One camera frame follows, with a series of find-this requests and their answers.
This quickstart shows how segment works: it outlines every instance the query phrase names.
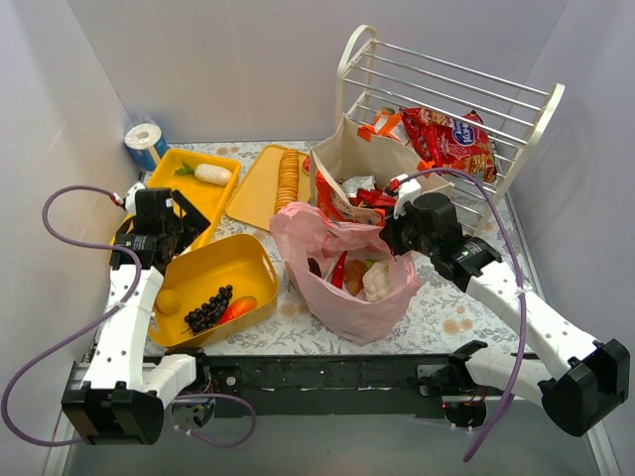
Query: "cauliflower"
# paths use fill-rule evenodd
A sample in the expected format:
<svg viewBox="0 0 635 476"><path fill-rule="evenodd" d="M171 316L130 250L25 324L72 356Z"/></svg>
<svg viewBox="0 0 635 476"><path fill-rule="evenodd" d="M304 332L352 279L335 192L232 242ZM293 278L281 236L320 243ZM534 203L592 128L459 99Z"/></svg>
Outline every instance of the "cauliflower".
<svg viewBox="0 0 635 476"><path fill-rule="evenodd" d="M388 282L388 264L384 261L375 263L362 278L366 300L375 302L390 293Z"/></svg>

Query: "white wall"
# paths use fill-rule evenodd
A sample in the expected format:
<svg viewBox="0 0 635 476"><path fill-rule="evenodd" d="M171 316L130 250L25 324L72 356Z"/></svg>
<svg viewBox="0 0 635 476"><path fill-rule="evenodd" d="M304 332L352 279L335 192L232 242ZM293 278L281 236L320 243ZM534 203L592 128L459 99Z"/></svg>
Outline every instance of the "white wall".
<svg viewBox="0 0 635 476"><path fill-rule="evenodd" d="M631 353L634 21L629 0L569 2L527 79L542 87L560 81L565 98L513 187L550 303ZM635 474L633 396L605 422L622 474Z"/></svg>
<svg viewBox="0 0 635 476"><path fill-rule="evenodd" d="M129 118L64 0L0 0L0 388L29 359L101 311L105 253L50 237L40 220L61 186L91 183L120 192L135 168L121 147ZM107 198L60 200L52 221L72 237L107 241L120 211ZM18 425L53 435L73 356L86 340L39 365L18 384L10 411ZM36 475L47 451L0 424L0 473Z"/></svg>
<svg viewBox="0 0 635 476"><path fill-rule="evenodd" d="M360 24L522 81L567 3L67 1L131 117L149 114L173 142L332 134L335 70Z"/></svg>

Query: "pink bag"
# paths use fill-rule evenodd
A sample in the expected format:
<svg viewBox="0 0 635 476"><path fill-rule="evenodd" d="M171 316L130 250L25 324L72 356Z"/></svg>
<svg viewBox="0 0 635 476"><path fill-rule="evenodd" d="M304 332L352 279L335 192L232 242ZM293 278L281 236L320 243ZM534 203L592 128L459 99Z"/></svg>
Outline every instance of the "pink bag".
<svg viewBox="0 0 635 476"><path fill-rule="evenodd" d="M287 274L312 314L337 335L356 344L386 338L422 285L410 254L392 258L388 245L379 237L378 226L337 226L318 208L295 202L271 218L270 230ZM347 259L390 259L388 280L392 291L381 300L368 302L309 271L307 259L315 258L322 276L330 279L343 251L348 251Z"/></svg>

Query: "dish rack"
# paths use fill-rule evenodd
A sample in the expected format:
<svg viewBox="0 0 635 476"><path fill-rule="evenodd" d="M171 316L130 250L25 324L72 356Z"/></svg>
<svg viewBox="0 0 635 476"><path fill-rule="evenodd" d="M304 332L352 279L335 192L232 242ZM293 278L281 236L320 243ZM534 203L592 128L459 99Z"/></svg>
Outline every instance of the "dish rack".
<svg viewBox="0 0 635 476"><path fill-rule="evenodd" d="M495 204L534 155L565 91L562 84L555 84L551 92L542 91L391 45L379 41L377 31L366 25L353 32L337 67L335 129L343 111L344 84L362 88L346 112L360 125L371 124L382 106L421 106L485 131L498 173L495 182L482 184ZM462 117L471 109L478 112L484 124ZM461 224L469 233L480 234L491 216L480 191L464 178L444 178L454 183L452 201Z"/></svg>

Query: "floral pattern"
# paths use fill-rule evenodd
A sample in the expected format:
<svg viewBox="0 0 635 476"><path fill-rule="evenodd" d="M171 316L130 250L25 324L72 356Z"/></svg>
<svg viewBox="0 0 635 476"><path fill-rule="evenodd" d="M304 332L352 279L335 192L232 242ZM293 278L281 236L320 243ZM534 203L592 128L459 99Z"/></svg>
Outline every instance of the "floral pattern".
<svg viewBox="0 0 635 476"><path fill-rule="evenodd" d="M315 142L284 142L285 147L293 147L308 152ZM226 143L226 144L177 144L173 147L189 151L219 155L242 163L241 179L254 164L260 151L269 143ZM456 199L471 208L483 202L467 195ZM505 228L512 237L525 275L527 264L522 254L520 236L507 203L502 200L498 206ZM502 236L493 218L485 227L484 238L503 257L508 259ZM223 216L214 240L235 233L251 233L260 240L269 253L280 279L278 310L264 321L243 332L232 335L224 341L210 345L208 354L396 354L396 353L447 353L473 340L485 340L491 347L503 352L511 352L517 347L516 334L481 303L467 297L453 284L439 276L430 260L419 256L415 260L417 273L424 285L413 297L404 317L395 325L388 337L379 342L359 346L337 336L311 315L307 304L291 285L285 273L284 263L269 232ZM146 355L163 355L162 347L150 339Z"/></svg>

